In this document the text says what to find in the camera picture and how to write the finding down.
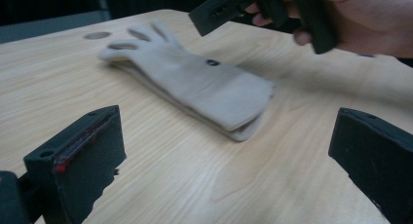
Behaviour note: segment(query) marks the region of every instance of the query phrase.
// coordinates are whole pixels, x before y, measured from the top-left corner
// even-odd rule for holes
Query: glove finger
[[[108,47],[114,50],[138,50],[146,44],[147,42],[142,40],[116,40],[110,42]]]
[[[119,61],[119,60],[129,60],[129,51],[127,50],[114,50],[111,48],[103,49],[98,57],[105,61]]]
[[[158,32],[159,35],[164,37],[167,42],[173,43],[175,46],[179,46],[183,49],[182,45],[176,40],[173,33],[159,20],[151,21],[152,27]]]
[[[155,42],[155,43],[165,43],[165,39],[156,33],[155,31],[149,30],[146,27],[140,26],[140,25],[135,25],[130,28],[128,28],[128,32],[143,41],[147,42]]]

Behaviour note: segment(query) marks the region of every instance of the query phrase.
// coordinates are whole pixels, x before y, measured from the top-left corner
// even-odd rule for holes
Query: dark background
[[[206,0],[0,0],[0,26],[39,19],[52,19],[92,11],[104,11],[111,19],[146,12],[173,9],[191,12]],[[250,24],[251,16],[234,19]],[[298,26],[290,20],[281,31],[290,32]]]

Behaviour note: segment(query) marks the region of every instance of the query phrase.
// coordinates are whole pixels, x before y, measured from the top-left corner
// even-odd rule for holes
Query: wooden table
[[[96,57],[150,19],[194,54],[277,82],[250,140],[230,140]],[[84,38],[101,31],[111,35]],[[394,58],[316,56],[291,35],[233,22],[201,37],[169,10],[0,45],[0,80],[0,169],[17,175],[26,154],[69,124],[120,105],[128,158],[85,223],[387,223],[327,155],[337,111],[413,132],[413,70]]]

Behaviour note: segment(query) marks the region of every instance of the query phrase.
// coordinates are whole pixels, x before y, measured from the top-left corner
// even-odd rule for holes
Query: glove
[[[129,28],[136,39],[99,53],[151,91],[210,127],[243,141],[256,131],[275,84],[238,67],[188,53],[160,22]]]

